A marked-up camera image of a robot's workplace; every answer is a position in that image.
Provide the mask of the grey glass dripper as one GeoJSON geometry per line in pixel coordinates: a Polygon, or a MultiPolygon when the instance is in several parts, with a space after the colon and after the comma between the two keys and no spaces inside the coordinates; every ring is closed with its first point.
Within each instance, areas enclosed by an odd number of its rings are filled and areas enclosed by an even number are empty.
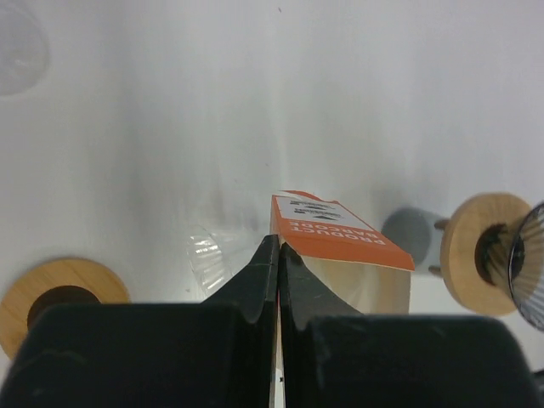
{"type": "Polygon", "coordinates": [[[491,283],[501,289],[536,330],[543,330],[543,204],[509,224],[484,234],[481,261],[491,283]]]}

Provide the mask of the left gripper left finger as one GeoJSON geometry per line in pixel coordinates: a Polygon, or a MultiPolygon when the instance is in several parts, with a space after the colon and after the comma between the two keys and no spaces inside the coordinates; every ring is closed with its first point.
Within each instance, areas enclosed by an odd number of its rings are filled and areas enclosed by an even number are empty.
{"type": "Polygon", "coordinates": [[[271,407],[279,240],[201,303],[72,304],[32,327],[4,407],[271,407]]]}

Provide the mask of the orange coffee filter box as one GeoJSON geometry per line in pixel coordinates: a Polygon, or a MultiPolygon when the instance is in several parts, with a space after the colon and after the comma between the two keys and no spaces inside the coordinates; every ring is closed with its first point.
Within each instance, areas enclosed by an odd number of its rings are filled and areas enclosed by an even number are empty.
{"type": "Polygon", "coordinates": [[[271,198],[270,232],[354,309],[409,313],[415,271],[411,255],[340,202],[283,190],[271,198]]]}

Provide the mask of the grey glass carafe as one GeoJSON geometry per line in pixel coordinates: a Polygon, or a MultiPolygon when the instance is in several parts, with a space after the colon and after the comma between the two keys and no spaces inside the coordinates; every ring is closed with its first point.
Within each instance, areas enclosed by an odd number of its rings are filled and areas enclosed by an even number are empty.
{"type": "Polygon", "coordinates": [[[402,207],[385,220],[382,233],[411,255],[416,274],[441,276],[440,249],[449,221],[418,207],[402,207]]]}

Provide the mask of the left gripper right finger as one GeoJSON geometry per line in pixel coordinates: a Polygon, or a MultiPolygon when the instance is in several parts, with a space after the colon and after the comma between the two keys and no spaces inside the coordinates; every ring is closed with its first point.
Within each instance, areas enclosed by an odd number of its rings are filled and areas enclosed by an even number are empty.
{"type": "Polygon", "coordinates": [[[522,350],[499,321],[362,314],[283,245],[279,297],[289,407],[540,407],[522,350]]]}

